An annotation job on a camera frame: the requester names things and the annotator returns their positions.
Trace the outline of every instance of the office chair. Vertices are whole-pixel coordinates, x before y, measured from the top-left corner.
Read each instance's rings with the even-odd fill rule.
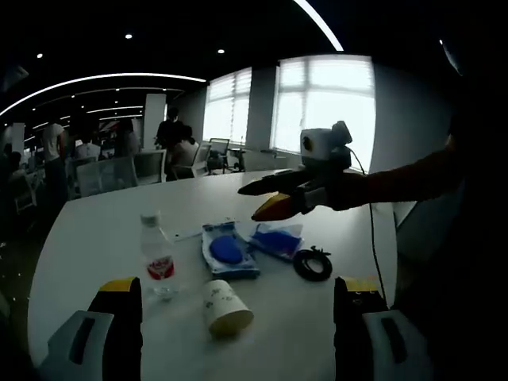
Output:
[[[163,183],[166,181],[164,167],[166,150],[143,151],[134,155],[134,169],[138,185]]]
[[[224,174],[225,169],[228,167],[229,139],[212,137],[210,143],[212,144],[212,148],[208,160],[208,169],[222,169],[222,173]]]
[[[174,165],[171,167],[175,179],[187,179],[189,177],[202,177],[208,175],[208,156],[212,144],[201,143],[196,151],[191,166]]]

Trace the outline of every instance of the white table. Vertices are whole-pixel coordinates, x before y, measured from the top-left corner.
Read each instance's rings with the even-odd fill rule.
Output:
[[[247,221],[267,196],[242,196],[237,189],[268,173],[180,180],[68,202],[48,235],[33,278],[28,335],[34,364],[47,355],[49,337],[73,312],[86,310],[102,284],[136,275],[144,288],[143,380],[334,379],[334,278],[376,275],[367,207],[338,213],[319,206],[289,220],[303,224],[304,247],[316,245],[332,253],[333,276],[309,283],[291,265],[258,256],[258,279],[230,282],[255,315],[234,340],[212,340],[203,324],[201,292],[210,273],[198,237],[179,243],[175,281],[182,293],[164,303],[149,292],[140,257],[140,213],[161,210],[170,234],[199,231],[202,224],[227,217]],[[397,271],[391,204],[376,205],[374,219],[391,304]]]

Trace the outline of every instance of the window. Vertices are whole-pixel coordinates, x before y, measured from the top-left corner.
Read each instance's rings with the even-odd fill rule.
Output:
[[[206,95],[203,140],[212,137],[245,142],[252,69],[244,69],[210,82]]]
[[[362,56],[310,56],[280,62],[271,146],[300,152],[303,129],[331,129],[345,121],[366,170],[375,131],[375,85],[371,61]],[[354,157],[352,166],[359,168]]]

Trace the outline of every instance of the person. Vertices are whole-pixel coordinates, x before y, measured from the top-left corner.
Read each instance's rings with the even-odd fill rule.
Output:
[[[133,121],[122,119],[118,123],[114,155],[116,157],[133,156],[139,153],[140,142],[134,133]]]
[[[81,141],[83,144],[79,145],[75,148],[75,158],[76,159],[86,159],[87,157],[94,157],[98,160],[98,157],[101,155],[101,148],[93,144],[91,142],[92,136],[91,133],[84,133],[81,136]]]
[[[199,144],[192,137],[192,128],[189,125],[181,125],[177,133],[179,141],[170,152],[171,165],[190,167],[194,162]]]
[[[7,143],[0,155],[0,190],[7,184],[10,177],[10,161],[9,156],[13,151],[11,143]]]
[[[156,144],[162,148],[167,148],[170,144],[171,134],[175,128],[175,124],[179,122],[179,110],[172,107],[167,112],[167,119],[159,124],[156,135]]]
[[[67,180],[65,175],[65,130],[51,122],[42,134],[44,146],[44,170],[49,197],[55,211],[60,211],[67,201]]]
[[[199,144],[192,137],[192,128],[177,122],[171,134],[169,147],[167,148],[165,172],[167,181],[175,179],[172,171],[174,166],[190,167],[194,163],[194,157],[199,149]]]
[[[25,174],[25,170],[19,168],[19,163],[21,162],[21,153],[19,152],[11,152],[9,155],[9,165],[10,165],[10,178],[15,179],[19,176],[23,176]]]

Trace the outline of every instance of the ceiling light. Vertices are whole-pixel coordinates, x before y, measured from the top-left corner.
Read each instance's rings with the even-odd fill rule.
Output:
[[[117,119],[120,117],[139,117],[139,115],[136,114],[136,115],[121,115],[119,117],[101,117],[99,121],[108,121],[109,119]]]
[[[328,40],[332,43],[335,50],[338,52],[343,52],[344,49],[342,48],[339,40],[335,37],[330,27],[328,27],[319,13],[316,12],[316,10],[307,2],[307,0],[294,0],[294,2],[296,2],[309,15],[309,17],[312,18],[319,29],[325,34],[326,38],[328,38]]]
[[[102,111],[113,111],[113,110],[127,110],[127,109],[142,109],[143,106],[123,106],[123,107],[111,107],[110,109],[100,109],[87,111],[87,114],[100,113]]]
[[[35,127],[32,127],[32,129],[38,129],[39,127],[42,127],[43,125],[47,125],[49,122],[46,121],[45,123],[42,123],[40,125],[36,125]]]
[[[118,77],[157,77],[157,78],[174,78],[174,79],[183,79],[186,81],[195,81],[195,82],[206,82],[205,79],[195,78],[195,77],[187,77],[185,75],[176,75],[176,74],[160,74],[160,73],[114,73],[114,74],[100,74],[100,75],[92,75],[91,77],[82,77],[77,79],[71,79],[70,81],[57,83],[56,85],[52,85],[50,87],[45,87],[42,90],[38,90],[35,93],[31,93],[24,98],[21,98],[19,101],[16,101],[12,105],[6,107],[2,112],[0,112],[0,117],[5,114],[7,111],[13,109],[17,105],[22,104],[24,101],[29,100],[30,98],[36,97],[46,91],[57,89],[58,87],[70,85],[71,83],[83,82],[83,81],[91,81],[93,79],[104,79],[104,78],[118,78]]]
[[[147,86],[143,86],[143,87],[122,87],[121,88],[122,90],[162,90],[160,87],[147,87]],[[81,92],[81,93],[78,93],[76,95],[86,95],[86,94],[95,94],[95,93],[103,93],[105,91],[112,91],[112,90],[116,90],[115,88],[109,88],[109,89],[100,89],[100,90],[90,90],[90,91],[84,91],[84,92]],[[184,91],[182,89],[171,89],[171,88],[167,88],[166,91],[179,91],[181,93],[183,93]]]

